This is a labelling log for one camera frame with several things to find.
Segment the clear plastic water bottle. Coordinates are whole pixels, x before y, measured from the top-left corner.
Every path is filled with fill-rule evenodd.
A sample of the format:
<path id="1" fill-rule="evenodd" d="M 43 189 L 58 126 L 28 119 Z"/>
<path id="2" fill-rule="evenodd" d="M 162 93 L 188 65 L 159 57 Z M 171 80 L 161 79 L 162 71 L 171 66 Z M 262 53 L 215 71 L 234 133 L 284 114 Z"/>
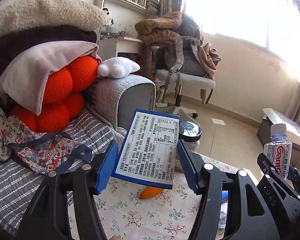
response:
<path id="1" fill-rule="evenodd" d="M 286 124 L 273 124 L 271 142 L 264 145 L 264 155 L 274 166 L 278 175 L 286 179 L 289 172 L 293 143 L 287 139 Z"/>

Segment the blue cardboard box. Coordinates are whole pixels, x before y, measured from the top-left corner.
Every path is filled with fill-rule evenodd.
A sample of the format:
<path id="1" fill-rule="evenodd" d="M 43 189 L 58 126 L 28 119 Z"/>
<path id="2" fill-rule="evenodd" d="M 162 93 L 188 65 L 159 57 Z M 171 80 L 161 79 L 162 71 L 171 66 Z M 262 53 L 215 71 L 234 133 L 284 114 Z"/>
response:
<path id="1" fill-rule="evenodd" d="M 119 151 L 112 176 L 171 190 L 180 116 L 136 109 Z"/>

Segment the grey ottoman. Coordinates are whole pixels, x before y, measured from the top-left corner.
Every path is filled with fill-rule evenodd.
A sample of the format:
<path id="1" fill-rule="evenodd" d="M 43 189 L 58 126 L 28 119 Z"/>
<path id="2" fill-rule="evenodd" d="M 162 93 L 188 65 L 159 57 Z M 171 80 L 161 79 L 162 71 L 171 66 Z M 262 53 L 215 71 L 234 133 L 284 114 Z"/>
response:
<path id="1" fill-rule="evenodd" d="M 264 119 L 262 119 L 262 122 L 259 125 L 259 128 L 257 130 L 257 136 L 262 142 L 262 144 L 266 144 L 271 141 L 270 127 L 268 126 L 268 123 L 264 121 Z M 295 145 L 294 143 L 290 163 L 293 166 L 300 164 L 300 146 Z"/>

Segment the grey quilted pillow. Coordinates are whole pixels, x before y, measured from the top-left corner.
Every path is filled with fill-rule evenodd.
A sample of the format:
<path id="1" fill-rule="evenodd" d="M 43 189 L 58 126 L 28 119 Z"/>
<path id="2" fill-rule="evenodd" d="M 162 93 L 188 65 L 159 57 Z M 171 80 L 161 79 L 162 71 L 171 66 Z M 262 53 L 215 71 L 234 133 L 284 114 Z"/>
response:
<path id="1" fill-rule="evenodd" d="M 269 127 L 273 124 L 286 124 L 288 140 L 300 146 L 300 127 L 296 122 L 272 108 L 264 108 L 262 111 L 264 112 L 263 119 L 268 123 Z"/>

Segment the floral tablecloth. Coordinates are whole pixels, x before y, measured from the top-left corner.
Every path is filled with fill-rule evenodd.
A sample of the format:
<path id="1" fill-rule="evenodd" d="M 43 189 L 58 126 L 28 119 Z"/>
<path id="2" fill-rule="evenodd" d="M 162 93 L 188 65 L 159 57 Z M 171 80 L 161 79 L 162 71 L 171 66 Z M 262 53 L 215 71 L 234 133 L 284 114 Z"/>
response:
<path id="1" fill-rule="evenodd" d="M 189 189 L 183 173 L 175 172 L 171 190 L 140 199 L 144 187 L 110 178 L 94 203 L 107 238 L 187 239 L 201 197 Z"/>

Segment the floral monogram tote bag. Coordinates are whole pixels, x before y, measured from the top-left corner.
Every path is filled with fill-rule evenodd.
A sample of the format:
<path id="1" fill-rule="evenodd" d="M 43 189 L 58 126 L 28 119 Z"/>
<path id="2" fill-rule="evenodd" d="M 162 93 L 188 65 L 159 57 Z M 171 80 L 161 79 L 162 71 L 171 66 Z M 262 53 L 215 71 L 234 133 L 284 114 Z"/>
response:
<path id="1" fill-rule="evenodd" d="M 76 159 L 91 163 L 92 150 L 65 132 L 36 133 L 0 107 L 0 162 L 14 160 L 35 174 L 66 172 Z"/>

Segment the white paper on floor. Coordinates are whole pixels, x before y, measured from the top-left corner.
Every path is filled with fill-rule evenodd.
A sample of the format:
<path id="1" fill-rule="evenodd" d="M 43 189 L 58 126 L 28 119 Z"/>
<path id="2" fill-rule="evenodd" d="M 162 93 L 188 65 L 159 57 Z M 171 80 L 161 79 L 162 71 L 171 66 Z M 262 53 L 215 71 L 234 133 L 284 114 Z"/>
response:
<path id="1" fill-rule="evenodd" d="M 221 120 L 221 119 L 215 119 L 215 118 L 212 118 L 211 120 L 212 120 L 212 122 L 213 122 L 214 124 L 216 124 L 216 125 L 222 125 L 222 126 L 225 126 L 225 125 L 226 125 L 225 122 L 224 122 L 224 120 Z"/>

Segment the orange peel piece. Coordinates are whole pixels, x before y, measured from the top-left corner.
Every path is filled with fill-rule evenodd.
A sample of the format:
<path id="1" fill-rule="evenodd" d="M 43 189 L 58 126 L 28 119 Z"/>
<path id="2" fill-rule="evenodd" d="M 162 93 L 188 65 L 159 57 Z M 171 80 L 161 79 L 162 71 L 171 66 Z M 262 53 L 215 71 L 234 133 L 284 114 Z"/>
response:
<path id="1" fill-rule="evenodd" d="M 139 195 L 140 199 L 149 199 L 149 198 L 153 198 L 159 194 L 162 193 L 164 189 L 162 188 L 157 188 L 157 187 L 146 187 Z"/>

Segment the orange knot cushion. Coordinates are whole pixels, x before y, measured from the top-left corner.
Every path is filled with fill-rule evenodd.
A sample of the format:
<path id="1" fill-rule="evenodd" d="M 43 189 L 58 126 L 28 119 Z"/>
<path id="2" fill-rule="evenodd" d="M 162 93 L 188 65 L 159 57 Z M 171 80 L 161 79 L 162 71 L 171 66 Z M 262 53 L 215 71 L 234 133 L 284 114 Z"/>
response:
<path id="1" fill-rule="evenodd" d="M 34 132 L 61 131 L 81 113 L 84 106 L 81 92 L 96 80 L 99 65 L 90 56 L 75 59 L 47 78 L 39 115 L 19 104 L 12 108 L 10 115 L 17 116 Z"/>

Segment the pink fleece cloth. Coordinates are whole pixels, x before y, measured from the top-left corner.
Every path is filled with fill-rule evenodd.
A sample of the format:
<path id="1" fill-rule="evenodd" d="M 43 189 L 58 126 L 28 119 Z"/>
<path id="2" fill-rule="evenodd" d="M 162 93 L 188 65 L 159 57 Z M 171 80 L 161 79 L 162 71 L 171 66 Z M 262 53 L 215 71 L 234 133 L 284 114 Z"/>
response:
<path id="1" fill-rule="evenodd" d="M 82 56 L 98 56 L 99 46 L 86 41 L 53 41 L 33 46 L 15 57 L 0 76 L 0 97 L 39 116 L 49 75 Z"/>

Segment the white office chair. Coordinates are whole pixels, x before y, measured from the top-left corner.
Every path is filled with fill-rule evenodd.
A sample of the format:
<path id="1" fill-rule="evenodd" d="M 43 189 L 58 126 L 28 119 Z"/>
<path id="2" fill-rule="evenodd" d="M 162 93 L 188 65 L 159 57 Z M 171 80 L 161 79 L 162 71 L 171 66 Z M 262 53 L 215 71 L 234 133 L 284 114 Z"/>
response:
<path id="1" fill-rule="evenodd" d="M 186 108 L 181 105 L 181 98 L 183 92 L 187 94 L 190 93 L 192 88 L 194 92 L 200 92 L 200 97 L 203 100 L 203 104 L 207 104 L 213 89 L 216 86 L 215 81 L 201 76 L 193 76 L 183 73 L 171 73 L 169 70 L 159 69 L 156 71 L 156 76 L 160 81 L 165 82 L 164 90 L 162 91 L 162 98 L 157 102 L 155 107 L 156 111 L 162 113 L 170 113 L 180 116 L 184 120 L 195 121 L 198 117 L 198 113 L 195 109 Z M 168 93 L 168 90 L 172 88 L 172 85 L 175 87 L 175 102 L 165 103 L 165 96 Z"/>

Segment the white plush toy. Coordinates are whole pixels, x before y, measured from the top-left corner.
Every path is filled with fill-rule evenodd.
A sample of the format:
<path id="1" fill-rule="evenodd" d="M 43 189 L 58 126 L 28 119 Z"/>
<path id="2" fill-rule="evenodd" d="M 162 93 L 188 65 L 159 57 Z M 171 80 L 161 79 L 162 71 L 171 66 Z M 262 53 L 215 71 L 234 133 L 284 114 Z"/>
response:
<path id="1" fill-rule="evenodd" d="M 126 57 L 112 57 L 99 65 L 97 73 L 101 77 L 120 79 L 138 70 L 140 66 L 135 61 Z"/>

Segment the grey backpack on chair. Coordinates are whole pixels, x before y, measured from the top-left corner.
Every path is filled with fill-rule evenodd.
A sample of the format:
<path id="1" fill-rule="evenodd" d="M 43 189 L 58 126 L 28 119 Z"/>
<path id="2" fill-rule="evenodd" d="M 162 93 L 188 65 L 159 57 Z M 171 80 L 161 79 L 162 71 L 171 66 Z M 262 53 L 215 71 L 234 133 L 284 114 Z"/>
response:
<path id="1" fill-rule="evenodd" d="M 156 69 L 208 77 L 199 60 L 200 42 L 191 36 L 181 36 L 176 44 L 169 44 L 157 52 Z"/>

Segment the white desk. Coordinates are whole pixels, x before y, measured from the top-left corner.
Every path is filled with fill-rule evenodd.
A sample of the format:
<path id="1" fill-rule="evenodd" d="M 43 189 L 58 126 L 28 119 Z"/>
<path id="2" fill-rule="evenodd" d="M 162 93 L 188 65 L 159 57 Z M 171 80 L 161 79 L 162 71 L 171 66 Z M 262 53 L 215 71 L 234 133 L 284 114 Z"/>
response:
<path id="1" fill-rule="evenodd" d="M 119 37 L 100 40 L 98 46 L 98 55 L 102 60 L 107 60 L 121 54 L 140 54 L 144 43 L 137 38 Z"/>

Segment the brown blanket on chair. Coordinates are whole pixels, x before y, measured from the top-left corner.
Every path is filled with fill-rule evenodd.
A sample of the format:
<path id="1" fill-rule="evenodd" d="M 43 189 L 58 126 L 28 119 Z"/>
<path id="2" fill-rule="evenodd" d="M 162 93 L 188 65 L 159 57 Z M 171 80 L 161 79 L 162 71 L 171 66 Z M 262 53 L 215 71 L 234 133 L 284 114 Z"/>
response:
<path id="1" fill-rule="evenodd" d="M 142 52 L 142 73 L 148 79 L 154 80 L 152 47 L 166 48 L 169 44 L 176 44 L 180 37 L 189 36 L 199 41 L 198 59 L 212 80 L 215 79 L 217 65 L 221 58 L 217 50 L 211 48 L 209 42 L 203 43 L 203 32 L 199 25 L 183 12 L 169 12 L 159 18 L 141 20 L 135 24 L 138 39 L 145 47 Z"/>

